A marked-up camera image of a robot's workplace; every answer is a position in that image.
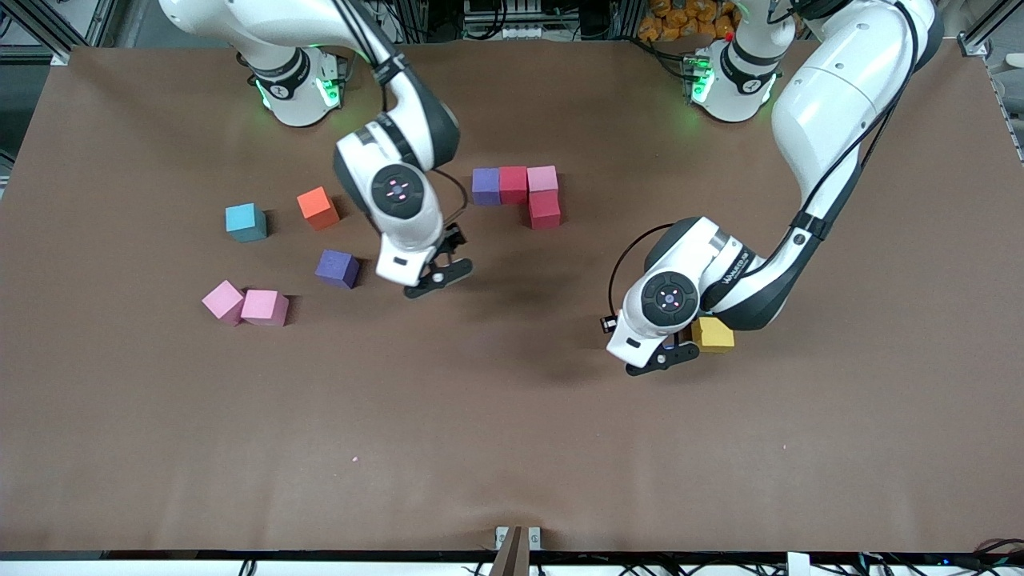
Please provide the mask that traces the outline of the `yellow foam cube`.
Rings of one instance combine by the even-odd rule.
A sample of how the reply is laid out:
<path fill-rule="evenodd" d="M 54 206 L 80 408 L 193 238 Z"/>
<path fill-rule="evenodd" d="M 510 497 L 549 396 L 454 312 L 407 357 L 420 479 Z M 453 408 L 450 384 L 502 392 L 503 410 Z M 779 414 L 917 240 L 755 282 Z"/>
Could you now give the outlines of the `yellow foam cube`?
<path fill-rule="evenodd" d="M 735 336 L 720 318 L 701 316 L 690 325 L 692 342 L 702 354 L 724 354 L 735 348 Z"/>

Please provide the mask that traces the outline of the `orange foam cube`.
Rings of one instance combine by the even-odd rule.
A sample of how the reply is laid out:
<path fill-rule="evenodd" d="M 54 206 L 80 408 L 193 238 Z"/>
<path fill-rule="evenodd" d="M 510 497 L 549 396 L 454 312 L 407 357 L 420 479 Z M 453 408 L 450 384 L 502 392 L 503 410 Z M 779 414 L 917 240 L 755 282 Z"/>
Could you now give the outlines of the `orange foam cube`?
<path fill-rule="evenodd" d="M 340 222 L 340 215 L 334 200 L 323 186 L 297 196 L 297 204 L 302 217 L 312 230 L 324 230 Z"/>

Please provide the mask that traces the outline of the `brown table cover sheet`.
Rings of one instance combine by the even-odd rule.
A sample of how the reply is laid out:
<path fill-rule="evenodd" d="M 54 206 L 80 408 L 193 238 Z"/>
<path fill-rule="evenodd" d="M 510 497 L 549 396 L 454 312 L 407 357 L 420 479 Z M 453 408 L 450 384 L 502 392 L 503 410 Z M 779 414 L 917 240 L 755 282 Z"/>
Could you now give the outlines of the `brown table cover sheet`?
<path fill-rule="evenodd" d="M 1024 538 L 1024 166 L 983 61 L 914 76 L 764 330 L 626 375 L 600 331 L 638 234 L 705 215 L 759 253 L 797 211 L 768 110 L 714 122 L 618 43 L 407 51 L 450 174 L 554 165 L 566 221 L 461 216 L 470 278 L 415 300 L 330 164 L 379 109 L 289 129 L 228 49 L 49 72 L 0 200 L 0 550 L 971 551 Z M 312 230 L 297 196 L 340 215 Z M 228 206 L 268 237 L 238 243 Z M 324 250 L 355 288 L 315 277 Z M 284 327 L 202 298 L 276 290 Z"/>

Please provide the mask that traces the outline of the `cyan foam cube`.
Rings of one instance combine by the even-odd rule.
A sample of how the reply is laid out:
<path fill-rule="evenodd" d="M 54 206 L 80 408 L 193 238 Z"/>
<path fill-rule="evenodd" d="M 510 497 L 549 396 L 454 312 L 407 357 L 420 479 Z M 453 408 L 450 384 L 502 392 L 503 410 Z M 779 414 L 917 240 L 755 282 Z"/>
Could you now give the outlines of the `cyan foam cube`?
<path fill-rule="evenodd" d="M 266 213 L 252 202 L 228 206 L 224 215 L 226 232 L 238 243 L 252 243 L 268 237 Z"/>

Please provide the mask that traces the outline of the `bag of orange items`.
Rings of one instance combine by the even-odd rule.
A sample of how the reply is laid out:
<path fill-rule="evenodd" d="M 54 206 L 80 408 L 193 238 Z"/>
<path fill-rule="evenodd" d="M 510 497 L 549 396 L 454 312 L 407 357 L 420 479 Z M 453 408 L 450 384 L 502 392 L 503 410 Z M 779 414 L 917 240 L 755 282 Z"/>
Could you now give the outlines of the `bag of orange items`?
<path fill-rule="evenodd" d="M 670 42 L 692 35 L 731 40 L 743 10 L 731 0 L 645 0 L 635 36 Z"/>

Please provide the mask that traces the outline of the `metal clamp bracket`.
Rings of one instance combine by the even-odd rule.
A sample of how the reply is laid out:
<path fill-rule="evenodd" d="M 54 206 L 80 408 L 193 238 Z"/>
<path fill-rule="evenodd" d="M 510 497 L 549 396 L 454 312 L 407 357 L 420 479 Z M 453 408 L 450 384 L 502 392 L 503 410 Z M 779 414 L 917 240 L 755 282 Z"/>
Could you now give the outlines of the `metal clamp bracket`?
<path fill-rule="evenodd" d="M 489 576 L 534 576 L 531 554 L 542 551 L 540 527 L 497 527 Z"/>

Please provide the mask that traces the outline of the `aluminium frame profile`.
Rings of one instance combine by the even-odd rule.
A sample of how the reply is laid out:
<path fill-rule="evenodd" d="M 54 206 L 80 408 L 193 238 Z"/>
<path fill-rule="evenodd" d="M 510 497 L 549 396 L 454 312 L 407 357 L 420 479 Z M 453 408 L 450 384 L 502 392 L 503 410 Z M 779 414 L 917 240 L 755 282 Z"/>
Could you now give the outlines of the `aluminium frame profile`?
<path fill-rule="evenodd" d="M 0 0 L 0 63 L 56 65 L 98 46 L 118 0 Z"/>
<path fill-rule="evenodd" d="M 958 20 L 950 30 L 965 56 L 987 56 L 989 37 L 1019 7 L 1019 0 L 957 0 L 957 9 L 950 15 Z"/>

